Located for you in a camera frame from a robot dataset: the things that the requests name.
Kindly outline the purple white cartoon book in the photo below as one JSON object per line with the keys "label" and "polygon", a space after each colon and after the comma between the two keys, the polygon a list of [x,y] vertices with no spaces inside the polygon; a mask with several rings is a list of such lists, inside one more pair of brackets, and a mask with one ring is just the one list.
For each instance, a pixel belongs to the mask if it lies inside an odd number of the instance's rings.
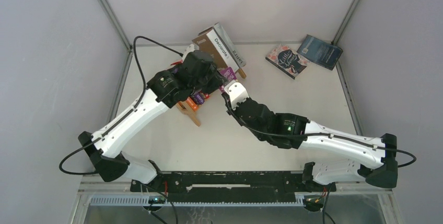
{"label": "purple white cartoon book", "polygon": [[191,99],[194,101],[195,104],[202,105],[206,100],[206,96],[204,93],[197,92],[191,96]]}

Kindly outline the orange Treehouse book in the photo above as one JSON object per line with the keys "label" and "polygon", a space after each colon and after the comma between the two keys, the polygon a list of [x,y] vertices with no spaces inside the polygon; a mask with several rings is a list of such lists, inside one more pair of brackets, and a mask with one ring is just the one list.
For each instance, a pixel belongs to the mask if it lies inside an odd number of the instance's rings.
{"label": "orange Treehouse book", "polygon": [[191,97],[188,97],[186,99],[186,103],[194,112],[196,112],[199,109],[199,106],[194,102],[194,100]]}

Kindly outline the purple Treehouse book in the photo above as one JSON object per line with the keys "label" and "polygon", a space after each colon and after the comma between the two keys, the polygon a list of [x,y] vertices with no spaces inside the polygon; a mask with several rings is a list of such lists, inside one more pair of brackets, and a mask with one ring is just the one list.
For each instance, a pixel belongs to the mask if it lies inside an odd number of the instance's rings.
{"label": "purple Treehouse book", "polygon": [[218,71],[222,78],[222,85],[220,86],[219,90],[221,93],[224,92],[224,87],[229,84],[233,80],[237,80],[236,73],[231,67],[227,67],[225,69],[220,69]]}

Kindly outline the wooden book rack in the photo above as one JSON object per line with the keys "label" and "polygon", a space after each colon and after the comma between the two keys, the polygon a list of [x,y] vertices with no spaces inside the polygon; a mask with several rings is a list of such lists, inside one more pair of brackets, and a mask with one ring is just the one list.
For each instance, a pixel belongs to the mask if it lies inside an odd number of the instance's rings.
{"label": "wooden book rack", "polygon": [[[228,82],[238,79],[239,77],[245,79],[247,76],[242,68],[234,71],[231,67],[219,70],[219,73],[228,80]],[[200,127],[201,121],[197,117],[197,111],[202,105],[212,97],[213,93],[196,92],[188,97],[183,102],[176,104],[177,109],[184,115],[188,116],[192,122]]]}

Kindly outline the brown white Decorate book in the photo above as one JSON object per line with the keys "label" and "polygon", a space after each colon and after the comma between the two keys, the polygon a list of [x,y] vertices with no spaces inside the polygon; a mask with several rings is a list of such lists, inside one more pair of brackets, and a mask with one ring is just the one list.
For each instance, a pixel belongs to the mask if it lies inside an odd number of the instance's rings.
{"label": "brown white Decorate book", "polygon": [[200,51],[208,53],[213,58],[218,69],[231,67],[235,73],[240,69],[233,55],[213,27],[201,32],[192,42]]}

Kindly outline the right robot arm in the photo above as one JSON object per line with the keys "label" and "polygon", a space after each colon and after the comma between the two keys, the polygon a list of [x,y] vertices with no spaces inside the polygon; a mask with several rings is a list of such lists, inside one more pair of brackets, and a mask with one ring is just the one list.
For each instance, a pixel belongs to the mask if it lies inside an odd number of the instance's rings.
{"label": "right robot arm", "polygon": [[315,149],[343,157],[342,161],[308,162],[302,185],[310,191],[335,182],[364,181],[380,188],[395,188],[398,169],[412,165],[417,157],[398,149],[397,137],[365,137],[336,131],[291,113],[274,113],[251,98],[234,103],[223,93],[227,113],[259,141],[280,149]]}

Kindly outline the grey ianra book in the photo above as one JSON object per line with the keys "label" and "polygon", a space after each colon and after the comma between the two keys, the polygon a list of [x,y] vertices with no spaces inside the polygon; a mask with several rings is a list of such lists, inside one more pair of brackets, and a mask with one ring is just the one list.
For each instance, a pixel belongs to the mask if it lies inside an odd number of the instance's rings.
{"label": "grey ianra book", "polygon": [[227,48],[230,55],[234,58],[237,65],[240,68],[243,68],[246,65],[246,61],[244,60],[243,57],[241,57],[239,55],[236,46],[234,45],[234,43],[232,42],[232,40],[228,36],[225,29],[222,27],[222,25],[218,22],[213,25],[213,28],[214,28],[215,32],[217,33],[217,35],[219,36],[219,38],[221,39],[221,41],[223,42],[223,44],[225,45],[225,47]]}

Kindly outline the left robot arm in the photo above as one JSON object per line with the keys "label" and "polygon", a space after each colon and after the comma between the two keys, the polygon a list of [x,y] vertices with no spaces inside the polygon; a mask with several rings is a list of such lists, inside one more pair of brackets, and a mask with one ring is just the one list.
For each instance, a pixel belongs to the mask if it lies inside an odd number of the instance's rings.
{"label": "left robot arm", "polygon": [[196,92],[212,93],[224,81],[213,57],[194,46],[179,54],[181,62],[169,69],[157,72],[146,80],[142,75],[143,90],[140,96],[103,128],[94,133],[82,132],[78,136],[81,147],[68,154],[59,163],[59,170],[72,175],[63,168],[64,162],[80,151],[85,151],[94,171],[105,182],[121,177],[137,180],[151,191],[159,190],[163,177],[150,161],[126,155],[126,144],[149,122],[186,101]]}

